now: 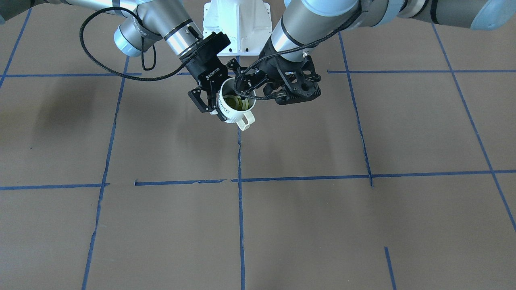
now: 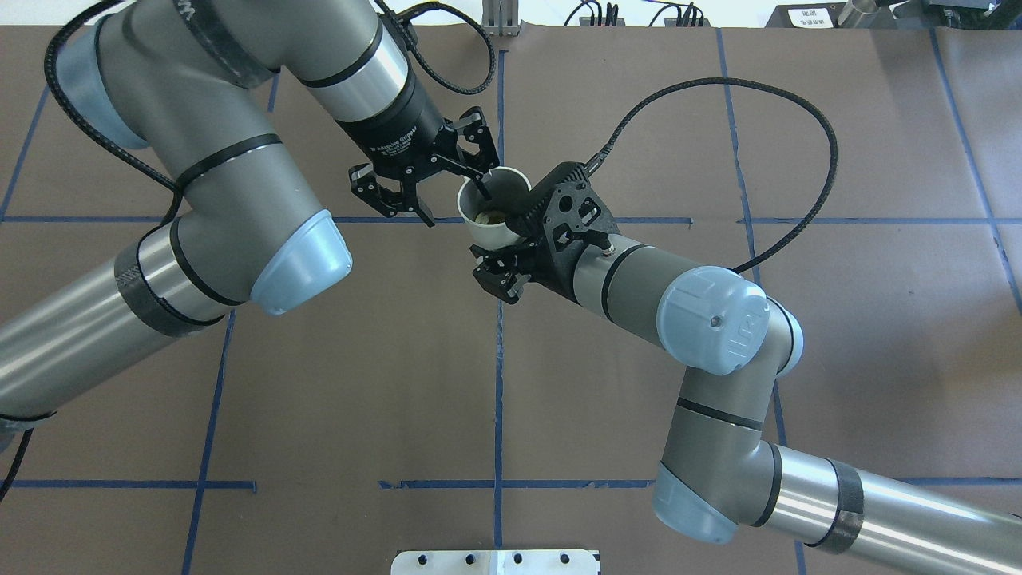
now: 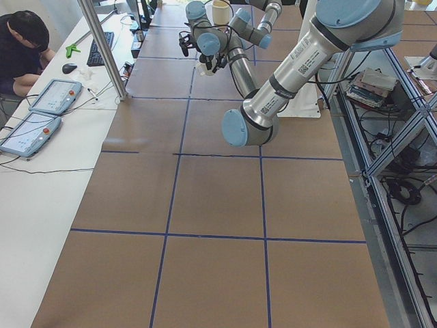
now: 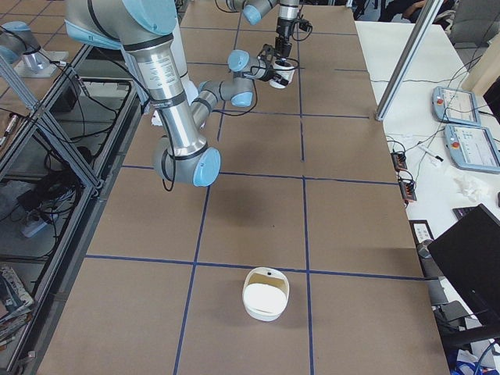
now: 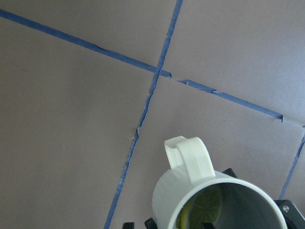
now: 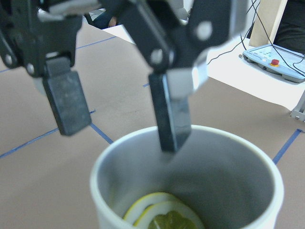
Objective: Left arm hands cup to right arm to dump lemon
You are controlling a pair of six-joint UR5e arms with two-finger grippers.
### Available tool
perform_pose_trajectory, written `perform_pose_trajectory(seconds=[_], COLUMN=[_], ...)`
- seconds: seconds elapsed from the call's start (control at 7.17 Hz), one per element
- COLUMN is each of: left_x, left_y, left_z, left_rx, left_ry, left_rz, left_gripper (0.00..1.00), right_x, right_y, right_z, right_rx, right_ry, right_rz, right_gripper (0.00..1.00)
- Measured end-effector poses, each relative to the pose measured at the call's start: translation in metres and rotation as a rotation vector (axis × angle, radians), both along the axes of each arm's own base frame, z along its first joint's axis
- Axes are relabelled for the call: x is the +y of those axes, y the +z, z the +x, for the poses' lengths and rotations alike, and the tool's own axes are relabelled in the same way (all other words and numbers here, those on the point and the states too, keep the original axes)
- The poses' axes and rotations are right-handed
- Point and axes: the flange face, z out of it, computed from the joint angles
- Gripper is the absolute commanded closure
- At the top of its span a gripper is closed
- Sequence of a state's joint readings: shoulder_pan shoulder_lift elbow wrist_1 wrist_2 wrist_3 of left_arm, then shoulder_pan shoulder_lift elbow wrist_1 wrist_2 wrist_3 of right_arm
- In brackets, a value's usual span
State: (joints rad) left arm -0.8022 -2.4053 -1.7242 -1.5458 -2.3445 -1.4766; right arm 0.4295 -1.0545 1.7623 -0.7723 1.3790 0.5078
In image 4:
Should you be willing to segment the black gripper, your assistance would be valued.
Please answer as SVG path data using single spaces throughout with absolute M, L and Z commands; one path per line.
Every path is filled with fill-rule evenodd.
M 249 76 L 253 80 L 261 80 L 267 82 L 274 78 L 275 69 L 273 68 L 272 55 L 259 55 L 251 57 L 249 60 Z
M 313 30 L 313 25 L 308 20 L 301 17 L 295 17 L 293 20 L 285 19 L 283 17 L 277 18 L 277 36 L 274 43 L 274 58 L 276 61 L 282 62 L 284 58 L 289 58 L 292 50 L 292 45 L 290 44 L 289 39 L 293 35 L 296 27 L 309 33 Z

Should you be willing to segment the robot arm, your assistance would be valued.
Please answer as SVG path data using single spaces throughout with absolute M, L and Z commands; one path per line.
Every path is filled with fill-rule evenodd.
M 154 167 L 163 180 L 196 187 L 211 185 L 220 172 L 220 152 L 209 146 L 200 130 L 221 101 L 248 107 L 257 101 L 255 81 L 275 88 L 291 83 L 295 67 L 290 57 L 296 29 L 307 33 L 297 1 L 229 1 L 227 8 L 257 24 L 278 6 L 274 45 L 258 56 L 233 50 L 227 60 L 231 80 L 206 81 L 196 96 L 190 85 L 173 1 L 68 1 L 66 32 L 86 45 L 120 50 L 137 69 L 138 80 L 166 130 L 155 150 Z
M 269 81 L 280 76 L 263 55 L 252 57 L 243 50 L 233 50 L 227 63 L 233 78 L 202 83 L 191 101 L 169 49 L 154 55 L 141 70 L 155 116 L 165 129 L 164 138 L 176 136 L 184 143 L 191 141 L 218 102 L 230 101 L 235 107 L 249 107 L 256 100 L 252 93 L 254 81 Z

